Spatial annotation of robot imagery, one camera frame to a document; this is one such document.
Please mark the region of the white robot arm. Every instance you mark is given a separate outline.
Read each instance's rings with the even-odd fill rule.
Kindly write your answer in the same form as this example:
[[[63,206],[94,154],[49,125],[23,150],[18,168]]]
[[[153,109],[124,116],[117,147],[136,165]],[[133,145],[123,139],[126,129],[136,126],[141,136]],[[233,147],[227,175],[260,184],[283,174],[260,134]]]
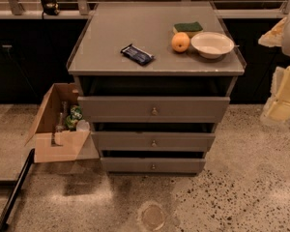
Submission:
[[[282,53],[290,57],[290,12],[262,35],[258,43],[267,47],[279,46]],[[271,96],[263,107],[261,120],[267,124],[287,121],[290,119],[290,66],[286,69],[275,69],[270,92]]]

